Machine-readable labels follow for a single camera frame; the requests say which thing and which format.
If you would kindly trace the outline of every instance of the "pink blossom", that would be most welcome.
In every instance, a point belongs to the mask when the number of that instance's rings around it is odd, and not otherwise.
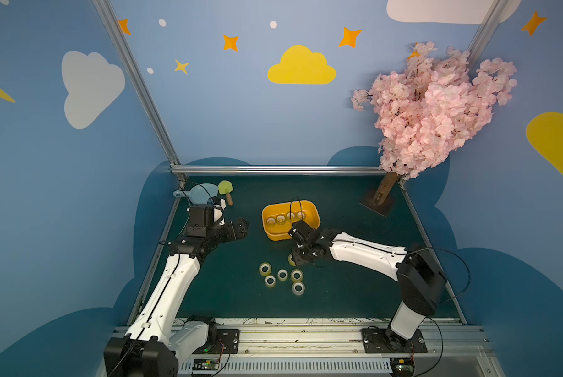
[[[407,178],[463,147],[491,122],[492,105],[506,104],[517,85],[510,78],[516,72],[512,62],[485,60],[470,82],[468,51],[450,47],[449,57],[440,60],[428,57],[435,50],[432,42],[417,43],[413,50],[419,56],[408,58],[402,74],[380,74],[369,91],[355,90],[351,99],[356,110],[369,101],[379,116],[375,126],[385,136],[379,143],[380,168]]]

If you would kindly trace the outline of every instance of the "black cable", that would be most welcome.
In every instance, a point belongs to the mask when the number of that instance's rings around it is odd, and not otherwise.
[[[443,333],[441,332],[441,328],[438,327],[438,323],[437,323],[434,319],[432,319],[432,318],[430,318],[430,317],[427,317],[427,318],[428,318],[429,320],[431,320],[431,321],[434,322],[434,324],[436,325],[436,328],[438,329],[438,333],[441,334],[441,355],[438,357],[438,360],[436,360],[436,363],[434,363],[434,365],[431,366],[431,368],[429,368],[427,371],[425,371],[425,372],[423,372],[423,373],[416,374],[416,375],[413,376],[413,377],[420,377],[421,375],[430,372],[432,369],[434,369],[434,367],[436,367],[436,366],[438,365],[439,361],[441,361],[441,358],[443,357],[443,349],[445,348],[445,345],[444,345],[444,343],[443,343]]]
[[[446,252],[446,253],[453,254],[453,255],[455,255],[456,257],[458,257],[459,260],[462,261],[462,263],[464,264],[464,267],[466,267],[466,271],[468,271],[468,282],[466,283],[466,286],[464,287],[464,289],[463,289],[460,293],[456,294],[455,296],[453,296],[453,297],[451,297],[451,298],[447,298],[447,299],[441,301],[439,304],[444,303],[444,302],[447,302],[447,301],[451,301],[451,300],[453,300],[454,298],[457,298],[457,297],[461,296],[462,294],[464,294],[464,293],[468,290],[468,288],[470,288],[470,283],[472,282],[472,274],[471,274],[471,272],[470,272],[470,268],[468,267],[468,264],[466,263],[466,261],[465,261],[462,257],[460,257],[459,255],[457,255],[457,254],[454,253],[454,252],[450,252],[449,250],[446,250],[446,249],[439,249],[438,247],[425,247],[425,248],[423,248],[423,249],[416,250],[416,251],[414,251],[414,252],[409,252],[409,253],[407,253],[407,255],[414,254],[414,253],[418,253],[418,252],[421,252],[421,251],[423,251],[423,250],[440,250],[440,251],[442,251],[442,252]]]
[[[298,200],[298,203],[300,204],[300,211],[303,212],[303,204],[300,202],[300,198],[298,197],[298,195],[294,196],[294,198],[296,198]],[[292,200],[290,200],[290,209],[288,210],[288,213],[292,213],[292,202],[294,201],[294,198],[292,198]]]
[[[181,255],[178,255],[178,259],[177,259],[177,264],[175,265],[175,267],[172,270],[171,275],[173,275],[175,273],[175,271],[177,270],[177,267],[179,267],[179,262],[181,261]],[[148,320],[147,322],[149,322],[152,318],[152,314],[154,313],[154,311],[156,310],[156,308],[158,307],[158,303],[160,302],[160,299],[162,298],[162,295],[164,294],[164,292],[166,291],[166,287],[168,286],[168,283],[171,281],[171,279],[169,278],[166,283],[165,283],[165,287],[163,288],[162,292],[160,293],[160,296],[158,296],[158,300],[156,300],[156,304],[154,304],[154,307],[152,308],[152,311],[150,312],[150,315],[148,316]],[[141,331],[139,332],[139,335],[136,337],[135,340],[133,340],[133,342],[131,343],[131,346],[129,347],[129,349],[127,350],[127,352],[125,353],[125,355],[120,358],[120,361],[118,362],[118,364],[114,367],[114,369],[112,369],[112,371],[110,372],[110,374],[108,374],[108,377],[111,377],[112,373],[114,373],[114,371],[120,366],[120,364],[122,364],[122,362],[127,358],[127,356],[129,355],[129,353],[131,352],[131,350],[133,349],[133,347],[135,346],[135,343],[137,343],[137,340],[141,337],[141,334],[143,333],[143,330],[145,330],[145,328],[142,328]]]
[[[334,240],[332,240],[332,242],[348,242],[348,243],[351,243],[351,244],[368,246],[368,247],[371,247],[374,250],[380,250],[381,252],[385,252],[385,253],[389,253],[389,254],[393,254],[393,255],[409,255],[409,254],[414,254],[416,252],[421,252],[421,250],[418,250],[418,251],[412,252],[412,253],[403,253],[403,254],[393,253],[393,252],[389,252],[388,250],[385,250],[385,249],[380,249],[379,247],[376,247],[376,246],[364,244],[363,242],[351,241],[350,239],[334,239]]]
[[[219,222],[221,222],[221,220],[223,220],[223,216],[225,215],[225,210],[221,206],[215,206],[215,208],[221,210],[221,217],[219,217],[217,220],[215,220],[215,222],[213,222],[214,225],[217,225]]]
[[[419,253],[419,252],[423,252],[424,250],[440,250],[440,251],[442,251],[442,252],[447,252],[447,253],[450,253],[450,254],[455,255],[456,257],[459,258],[459,260],[461,260],[461,262],[464,264],[464,267],[466,267],[466,271],[468,272],[468,282],[466,283],[466,286],[464,287],[464,289],[463,289],[460,293],[458,293],[458,294],[456,294],[455,296],[452,296],[452,297],[450,297],[450,298],[447,298],[447,299],[445,299],[445,300],[439,302],[439,304],[442,304],[442,303],[447,302],[447,301],[451,301],[451,300],[453,300],[454,298],[457,298],[457,297],[463,295],[463,294],[468,290],[468,288],[470,288],[470,283],[472,282],[472,273],[470,272],[470,268],[468,267],[468,264],[466,263],[466,261],[465,261],[462,257],[460,257],[459,255],[457,255],[456,253],[450,252],[449,250],[446,250],[446,249],[440,249],[440,248],[438,248],[438,247],[424,247],[424,248],[422,248],[422,249],[420,249],[420,250],[416,250],[416,251],[413,251],[413,252],[398,254],[398,253],[389,252],[388,250],[380,249],[380,248],[375,247],[375,246],[372,246],[372,245],[360,243],[360,242],[357,242],[357,241],[351,241],[351,240],[349,240],[349,239],[335,239],[333,242],[346,242],[346,243],[352,243],[352,244],[358,244],[358,245],[368,246],[368,247],[370,247],[370,248],[372,248],[372,249],[380,250],[381,252],[385,252],[385,253],[389,253],[389,254],[394,254],[394,255],[412,255],[412,254],[416,254],[416,253]]]
[[[228,345],[227,343],[225,343],[224,341],[221,341],[221,343],[223,343],[223,344],[225,345],[225,347],[227,347],[227,352],[228,352],[228,354],[227,354],[227,361],[225,361],[225,365],[223,366],[223,368],[220,368],[220,367],[219,367],[219,370],[217,370],[216,373],[213,374],[213,375],[210,376],[210,377],[215,377],[216,375],[218,375],[219,373],[221,373],[221,371],[227,367],[227,364],[229,364],[229,358],[232,357],[232,349],[229,348],[229,345]]]
[[[194,185],[198,185],[200,187],[202,187],[204,189],[204,191],[206,191],[207,194],[210,195],[210,192],[208,192],[208,190],[206,190],[206,187],[202,186],[202,183],[196,183],[194,181],[191,180],[186,180],[186,179],[177,179],[179,182],[183,181],[183,182],[189,182],[189,183],[193,183]],[[214,195],[211,195],[210,197],[212,198],[213,196],[217,196],[219,192],[217,191]]]
[[[141,331],[139,332],[139,335],[137,336],[137,339],[139,339],[139,337],[141,336],[141,334],[143,333],[143,330],[145,330],[145,328],[142,328]],[[131,343],[131,345],[129,346],[129,349],[125,352],[124,356],[122,358],[120,358],[120,361],[118,362],[118,364],[114,367],[114,369],[112,369],[112,371],[110,372],[110,374],[108,374],[108,377],[112,377],[112,374],[114,374],[114,371],[116,369],[118,369],[118,367],[122,364],[123,361],[126,360],[126,358],[128,357],[128,355],[130,355],[131,350],[134,348],[135,343],[137,343],[137,339],[133,340],[133,342]]]

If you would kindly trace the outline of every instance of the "tree trunk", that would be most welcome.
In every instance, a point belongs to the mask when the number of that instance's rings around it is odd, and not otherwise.
[[[394,184],[397,183],[397,180],[398,175],[394,171],[386,173],[386,175],[382,179],[382,182],[380,183],[380,186],[378,186],[378,189],[374,193],[372,202],[377,205],[384,203],[384,200],[386,200],[386,198],[388,197],[388,194],[391,192]]]

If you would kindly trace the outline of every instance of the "mounting plate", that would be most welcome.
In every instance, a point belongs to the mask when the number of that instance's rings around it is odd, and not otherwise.
[[[386,200],[382,202],[381,205],[375,203],[373,201],[374,194],[376,193],[376,189],[369,189],[365,195],[361,198],[360,204],[368,207],[369,209],[377,212],[378,214],[386,217],[391,212],[391,209],[394,207],[396,199],[393,198],[391,195],[386,197]]]
[[[222,340],[229,346],[229,351],[225,350],[224,353],[231,353],[235,354],[238,352],[238,343],[240,341],[240,330],[239,329],[217,329],[216,330],[216,338],[218,340]],[[195,355],[203,355],[211,353],[217,355],[221,353],[222,345],[221,343],[217,342],[217,344],[210,349],[208,352],[204,352],[201,349],[197,349],[194,351]]]
[[[411,345],[406,347],[402,352],[393,351],[388,348],[384,342],[384,332],[386,329],[361,329],[361,337],[363,340],[363,347],[366,353],[411,353]],[[411,338],[414,353],[428,353],[426,343],[422,337],[422,332],[417,329]]]

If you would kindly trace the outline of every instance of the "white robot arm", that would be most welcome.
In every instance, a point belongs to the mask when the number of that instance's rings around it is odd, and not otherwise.
[[[104,350],[108,377],[174,377],[178,366],[195,350],[217,344],[214,319],[188,319],[171,335],[187,289],[204,258],[220,243],[247,236],[248,222],[225,221],[225,201],[189,209],[187,232],[169,243],[165,270],[150,299],[123,338],[112,338]]]
[[[169,256],[154,292],[123,338],[112,338],[104,350],[108,377],[173,377],[178,366],[200,347],[217,341],[213,319],[188,319],[171,336],[173,320],[204,258],[219,243],[246,237],[248,223],[222,219],[225,202],[190,208],[187,234],[169,245]],[[392,352],[408,353],[414,332],[434,314],[446,278],[431,257],[407,252],[330,228],[312,229],[304,221],[289,231],[296,241],[292,258],[297,266],[333,258],[371,268],[399,284],[402,302],[385,333]]]
[[[297,244],[292,249],[297,266],[333,258],[371,268],[398,282],[402,302],[386,330],[385,343],[391,351],[409,351],[418,326],[434,315],[447,282],[436,260],[428,254],[373,243],[339,230],[312,229],[302,220],[292,224],[289,234]]]

